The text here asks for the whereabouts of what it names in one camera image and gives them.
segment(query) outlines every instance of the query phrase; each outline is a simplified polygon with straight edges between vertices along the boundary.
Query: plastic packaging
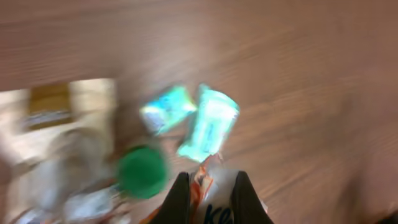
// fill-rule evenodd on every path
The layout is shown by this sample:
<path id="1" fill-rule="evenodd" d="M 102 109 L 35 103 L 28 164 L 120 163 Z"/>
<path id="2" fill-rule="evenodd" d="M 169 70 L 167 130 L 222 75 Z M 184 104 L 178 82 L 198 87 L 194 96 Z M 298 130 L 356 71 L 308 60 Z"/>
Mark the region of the plastic packaging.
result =
<path id="1" fill-rule="evenodd" d="M 51 214 L 40 210 L 40 209 L 32 209 L 26 211 L 15 223 L 16 224 L 30 224 L 30 223 L 53 223 L 58 220 L 52 220 Z"/>
<path id="2" fill-rule="evenodd" d="M 113 207 L 111 188 L 107 188 L 69 198 L 64 206 L 64 216 L 68 222 L 83 222 L 103 217 Z"/>
<path id="3" fill-rule="evenodd" d="M 239 115 L 239 106 L 224 93 L 204 84 L 199 86 L 198 96 L 191 131 L 177 153 L 202 162 L 221 148 Z"/>
<path id="4" fill-rule="evenodd" d="M 146 103 L 140 109 L 140 114 L 148 130 L 159 135 L 183 121 L 196 109 L 186 88 L 176 85 L 158 99 Z"/>
<path id="5" fill-rule="evenodd" d="M 219 155 L 213 155 L 189 177 L 187 173 L 178 175 L 163 205 L 140 222 L 148 223 L 232 224 L 272 221 L 266 215 L 266 206 L 257 197 L 247 174 L 226 169 L 221 165 Z"/>
<path id="6" fill-rule="evenodd" d="M 0 153 L 13 166 L 4 223 L 26 211 L 28 218 L 41 220 L 36 211 L 45 210 L 56 219 L 70 195 L 112 176 L 107 166 L 114 145 L 112 79 L 0 92 L 0 100 Z M 65 108 L 71 119 L 58 116 Z"/>

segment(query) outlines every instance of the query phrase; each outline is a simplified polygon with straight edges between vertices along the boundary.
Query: wooden floor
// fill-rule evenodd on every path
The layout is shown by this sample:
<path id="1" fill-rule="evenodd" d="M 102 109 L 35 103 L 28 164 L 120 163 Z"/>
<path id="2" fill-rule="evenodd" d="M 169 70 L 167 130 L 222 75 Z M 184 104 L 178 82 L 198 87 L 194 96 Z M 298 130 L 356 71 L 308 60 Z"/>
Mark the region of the wooden floor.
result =
<path id="1" fill-rule="evenodd" d="M 122 149 L 142 133 L 140 103 L 205 82 L 241 106 L 223 155 L 248 172 L 275 223 L 371 223 L 398 208 L 397 9 L 393 0 L 5 0 L 0 89 L 114 77 Z M 163 140 L 173 175 L 196 167 L 174 156 L 183 134 Z M 166 193 L 139 202 L 134 219 Z"/>

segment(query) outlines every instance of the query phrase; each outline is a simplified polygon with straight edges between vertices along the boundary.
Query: green bottle cap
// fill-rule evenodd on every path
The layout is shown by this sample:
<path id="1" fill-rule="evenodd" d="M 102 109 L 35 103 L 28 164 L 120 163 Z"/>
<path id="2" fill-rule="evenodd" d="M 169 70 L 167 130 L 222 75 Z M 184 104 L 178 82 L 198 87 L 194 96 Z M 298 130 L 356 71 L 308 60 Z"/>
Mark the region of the green bottle cap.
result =
<path id="1" fill-rule="evenodd" d="M 151 198 L 167 183 L 166 162 L 158 149 L 136 146 L 119 160 L 118 180 L 122 190 L 137 198 Z"/>

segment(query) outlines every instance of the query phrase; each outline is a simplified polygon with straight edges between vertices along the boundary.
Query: snack wrapper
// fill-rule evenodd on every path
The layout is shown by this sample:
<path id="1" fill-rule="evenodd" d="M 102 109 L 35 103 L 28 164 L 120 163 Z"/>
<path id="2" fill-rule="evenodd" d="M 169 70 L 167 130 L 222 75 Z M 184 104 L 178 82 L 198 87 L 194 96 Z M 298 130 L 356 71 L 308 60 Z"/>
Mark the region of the snack wrapper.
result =
<path id="1" fill-rule="evenodd" d="M 177 153 L 203 162 L 220 150 L 239 116 L 239 106 L 205 84 L 199 86 L 198 96 L 199 107 L 191 120 L 190 133 Z"/>
<path id="2" fill-rule="evenodd" d="M 146 103 L 140 109 L 140 115 L 147 129 L 155 135 L 160 135 L 182 122 L 196 109 L 187 89 L 176 85 L 161 94 L 158 99 Z"/>
<path id="3" fill-rule="evenodd" d="M 190 176 L 190 223 L 233 223 L 231 194 L 238 170 L 225 169 L 218 154 L 208 157 Z M 150 223 L 159 209 L 140 224 Z"/>

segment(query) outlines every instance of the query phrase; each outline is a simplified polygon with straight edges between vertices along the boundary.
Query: light blue wrapper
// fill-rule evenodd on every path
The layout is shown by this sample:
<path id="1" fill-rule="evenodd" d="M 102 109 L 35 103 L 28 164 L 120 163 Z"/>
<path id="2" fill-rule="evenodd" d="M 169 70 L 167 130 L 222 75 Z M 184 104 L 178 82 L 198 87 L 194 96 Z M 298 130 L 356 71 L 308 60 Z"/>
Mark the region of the light blue wrapper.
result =
<path id="1" fill-rule="evenodd" d="M 140 109 L 141 118 L 154 135 L 166 133 L 197 109 L 184 86 L 173 86 Z"/>
<path id="2" fill-rule="evenodd" d="M 224 93 L 205 84 L 199 86 L 198 99 L 198 111 L 191 120 L 190 133 L 177 154 L 203 162 L 220 150 L 239 116 L 239 106 Z"/>

